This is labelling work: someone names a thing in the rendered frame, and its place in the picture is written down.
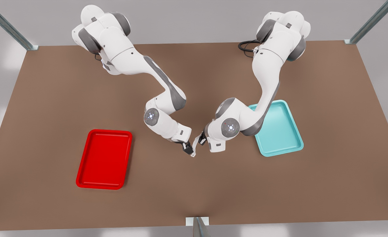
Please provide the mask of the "red rectangular tray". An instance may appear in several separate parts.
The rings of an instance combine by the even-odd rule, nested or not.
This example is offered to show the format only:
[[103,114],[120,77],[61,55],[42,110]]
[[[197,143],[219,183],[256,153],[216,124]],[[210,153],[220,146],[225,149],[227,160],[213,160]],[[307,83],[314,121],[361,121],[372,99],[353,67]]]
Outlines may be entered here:
[[88,133],[76,177],[80,188],[119,190],[125,183],[132,133],[93,129]]

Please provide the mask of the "silver frame post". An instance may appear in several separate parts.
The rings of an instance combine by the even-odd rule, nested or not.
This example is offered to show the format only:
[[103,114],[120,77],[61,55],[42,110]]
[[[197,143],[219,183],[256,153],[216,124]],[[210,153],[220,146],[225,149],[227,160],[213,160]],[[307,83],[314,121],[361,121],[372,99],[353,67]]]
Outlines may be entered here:
[[210,237],[209,217],[186,217],[185,225],[193,227],[193,237]]
[[388,0],[367,20],[367,22],[345,44],[357,44],[388,13]]
[[0,13],[0,27],[3,28],[16,42],[27,51],[36,51],[38,45],[32,45],[4,16]]

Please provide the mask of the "white drainage pipe clamp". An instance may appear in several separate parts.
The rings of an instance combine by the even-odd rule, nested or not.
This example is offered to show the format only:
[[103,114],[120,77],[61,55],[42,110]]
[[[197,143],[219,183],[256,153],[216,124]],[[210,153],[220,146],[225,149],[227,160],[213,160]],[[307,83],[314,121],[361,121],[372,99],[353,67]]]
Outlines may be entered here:
[[198,143],[198,138],[199,138],[199,136],[197,136],[195,139],[194,139],[194,142],[193,142],[193,144],[192,144],[192,147],[193,147],[193,149],[194,149],[194,153],[193,153],[193,155],[191,155],[191,157],[195,157],[196,156],[196,147],[197,147],[197,145],[199,144]]

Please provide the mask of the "cyan rectangular tray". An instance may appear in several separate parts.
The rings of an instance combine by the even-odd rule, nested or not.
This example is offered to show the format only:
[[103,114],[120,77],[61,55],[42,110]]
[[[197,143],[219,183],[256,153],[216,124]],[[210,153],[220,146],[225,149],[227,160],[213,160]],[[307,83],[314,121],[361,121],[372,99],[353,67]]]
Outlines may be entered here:
[[302,150],[304,142],[286,101],[272,101],[255,135],[261,155],[271,157]]

